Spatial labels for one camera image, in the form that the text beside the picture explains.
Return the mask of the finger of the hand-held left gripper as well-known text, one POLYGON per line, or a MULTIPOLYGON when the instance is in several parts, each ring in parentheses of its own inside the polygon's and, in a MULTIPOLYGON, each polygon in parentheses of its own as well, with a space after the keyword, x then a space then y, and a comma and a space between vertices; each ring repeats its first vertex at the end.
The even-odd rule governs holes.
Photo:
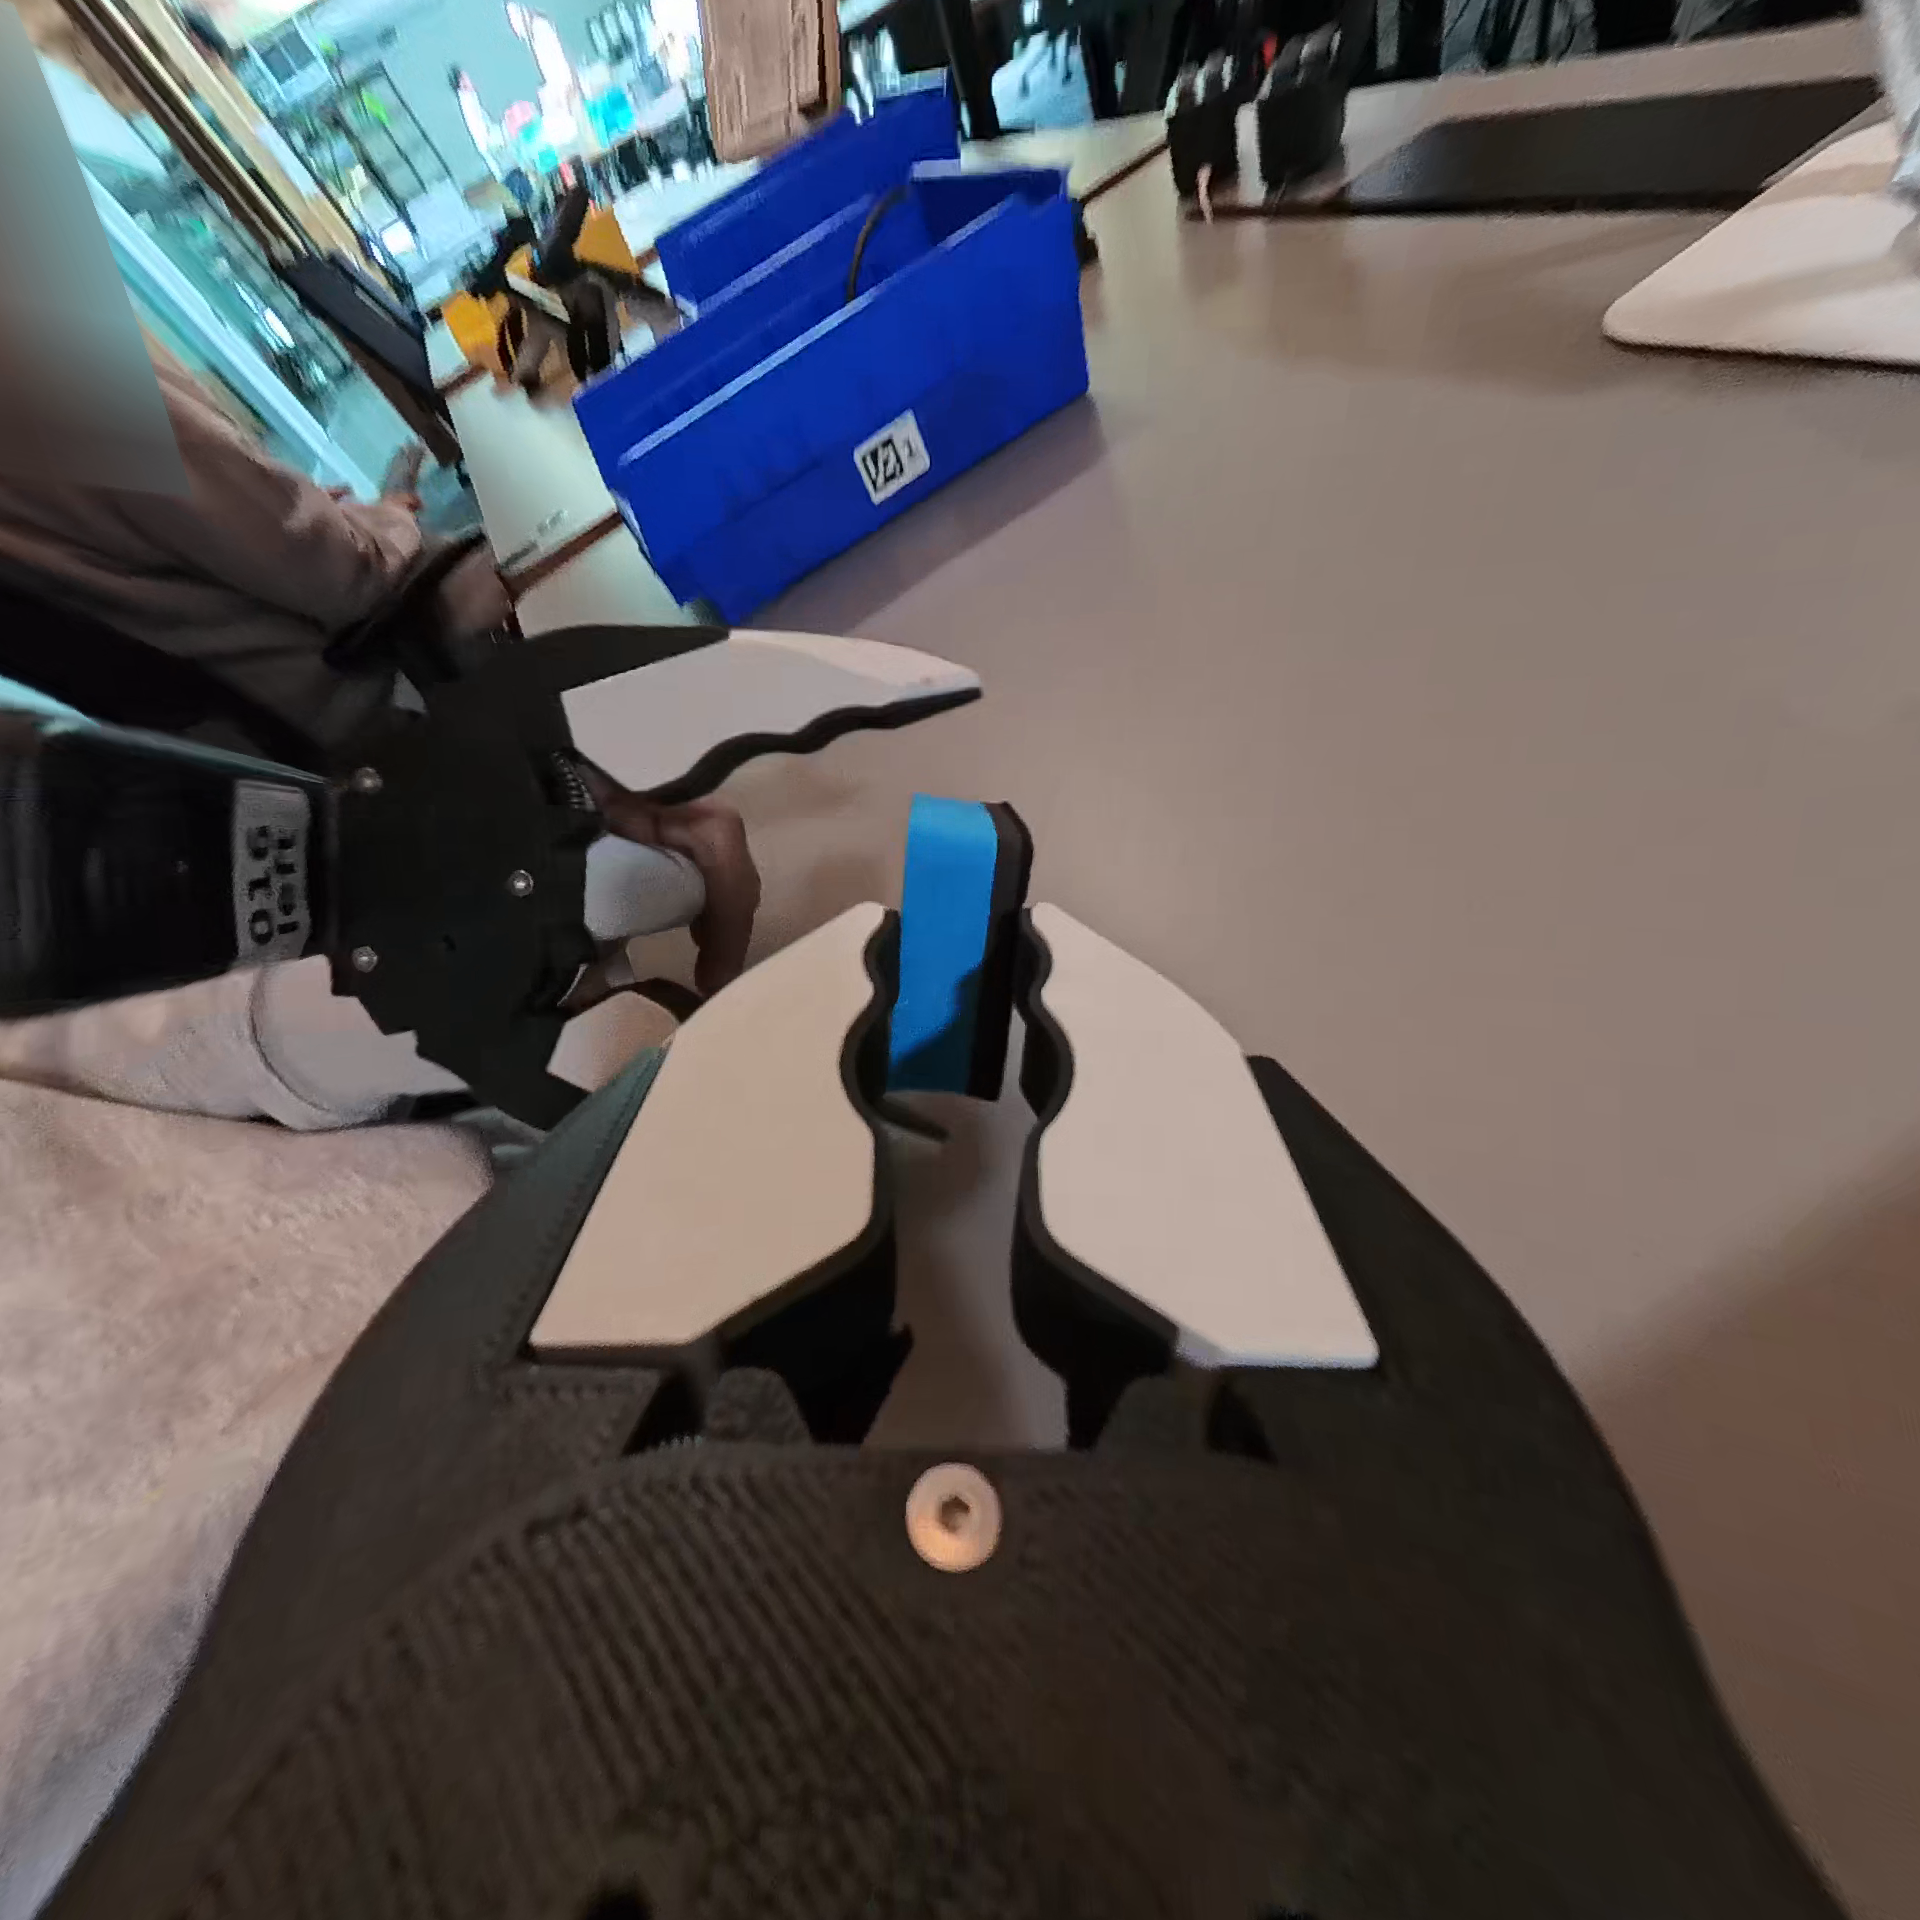
POLYGON ((600 1092, 639 1056, 649 1056, 685 1021, 681 988, 618 988, 568 1009, 558 1035, 558 1081, 600 1092))
POLYGON ((924 651, 822 635, 668 629, 656 660, 562 693, 578 758, 622 791, 681 802, 753 758, 804 758, 852 732, 898 732, 979 702, 974 670, 924 651))

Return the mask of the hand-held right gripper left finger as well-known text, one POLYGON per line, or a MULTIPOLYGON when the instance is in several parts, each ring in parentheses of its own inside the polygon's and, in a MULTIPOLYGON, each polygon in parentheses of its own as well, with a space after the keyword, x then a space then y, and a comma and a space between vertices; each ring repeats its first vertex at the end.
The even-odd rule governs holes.
POLYGON ((861 901, 692 1017, 526 1159, 565 1171, 521 1363, 545 1397, 645 1376, 710 1406, 763 1371, 822 1442, 859 1442, 904 1366, 879 1092, 898 913, 861 901))

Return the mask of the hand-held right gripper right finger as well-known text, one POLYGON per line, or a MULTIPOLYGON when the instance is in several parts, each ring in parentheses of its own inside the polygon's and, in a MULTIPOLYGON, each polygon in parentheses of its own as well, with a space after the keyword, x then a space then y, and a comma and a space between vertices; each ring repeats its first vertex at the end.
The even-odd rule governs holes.
POLYGON ((1379 1335, 1261 1092, 1181 987, 1035 904, 1015 966, 1023 1150, 1013 1303, 1072 1442, 1181 1371, 1376 1371, 1379 1335))

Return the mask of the blue plastic bin with sticker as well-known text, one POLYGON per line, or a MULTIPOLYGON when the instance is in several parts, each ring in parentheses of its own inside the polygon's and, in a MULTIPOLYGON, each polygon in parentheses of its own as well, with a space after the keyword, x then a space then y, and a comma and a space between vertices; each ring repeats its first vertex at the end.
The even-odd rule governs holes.
POLYGON ((1059 168, 929 161, 575 395, 681 609, 743 624, 1092 391, 1059 168))

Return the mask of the blue black whiteboard eraser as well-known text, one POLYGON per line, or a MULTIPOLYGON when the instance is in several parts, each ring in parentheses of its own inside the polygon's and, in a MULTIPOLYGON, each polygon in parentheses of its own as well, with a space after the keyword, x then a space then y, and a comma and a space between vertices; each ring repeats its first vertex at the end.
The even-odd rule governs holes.
POLYGON ((1013 802, 916 794, 904 825, 888 1086, 1000 1102, 1031 834, 1013 802))

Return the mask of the person's left forearm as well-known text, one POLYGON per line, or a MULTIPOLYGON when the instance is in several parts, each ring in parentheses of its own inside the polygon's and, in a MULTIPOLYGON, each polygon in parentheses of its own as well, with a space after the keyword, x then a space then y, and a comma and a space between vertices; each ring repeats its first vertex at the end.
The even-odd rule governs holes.
POLYGON ((412 1035, 334 993, 324 956, 4 1021, 4 1081, 205 1120, 337 1132, 470 1114, 412 1035))

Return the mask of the person's left hand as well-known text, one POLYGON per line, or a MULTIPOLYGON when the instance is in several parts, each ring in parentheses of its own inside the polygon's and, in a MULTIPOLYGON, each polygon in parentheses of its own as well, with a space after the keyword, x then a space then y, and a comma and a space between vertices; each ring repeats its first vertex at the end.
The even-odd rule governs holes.
POLYGON ((743 821, 726 799, 661 802, 612 782, 594 782, 594 802, 613 839, 645 849, 656 865, 678 863, 703 885, 692 936, 692 988, 718 995, 749 966, 760 904, 760 875, 743 821))

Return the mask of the person's grey sweatshirt torso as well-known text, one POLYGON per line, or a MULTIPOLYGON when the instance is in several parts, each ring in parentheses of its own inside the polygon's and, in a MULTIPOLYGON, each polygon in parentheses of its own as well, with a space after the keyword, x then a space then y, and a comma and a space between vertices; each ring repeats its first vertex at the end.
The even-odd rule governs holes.
POLYGON ((489 1184, 464 1126, 4 1085, 4 1918, 124 1785, 324 1381, 489 1184))

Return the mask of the brown cardboard sign board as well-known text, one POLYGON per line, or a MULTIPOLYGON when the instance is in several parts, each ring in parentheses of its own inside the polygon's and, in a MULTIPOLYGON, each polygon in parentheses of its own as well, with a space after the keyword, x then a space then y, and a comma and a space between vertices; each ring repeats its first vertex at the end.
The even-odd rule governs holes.
POLYGON ((843 110, 837 5, 699 5, 699 22, 718 161, 775 156, 843 110))

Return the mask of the black battery charger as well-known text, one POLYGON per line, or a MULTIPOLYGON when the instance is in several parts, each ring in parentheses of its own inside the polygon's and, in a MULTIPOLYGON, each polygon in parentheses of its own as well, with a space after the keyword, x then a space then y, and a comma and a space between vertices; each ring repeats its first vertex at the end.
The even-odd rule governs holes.
POLYGON ((1262 194, 1315 179, 1340 161, 1350 101, 1341 46, 1341 26, 1329 19, 1289 35, 1268 67, 1254 101, 1262 194))
POLYGON ((1209 55, 1176 76, 1162 120, 1171 186, 1186 207, 1239 182, 1239 116, 1258 85, 1258 61, 1239 55, 1209 55))

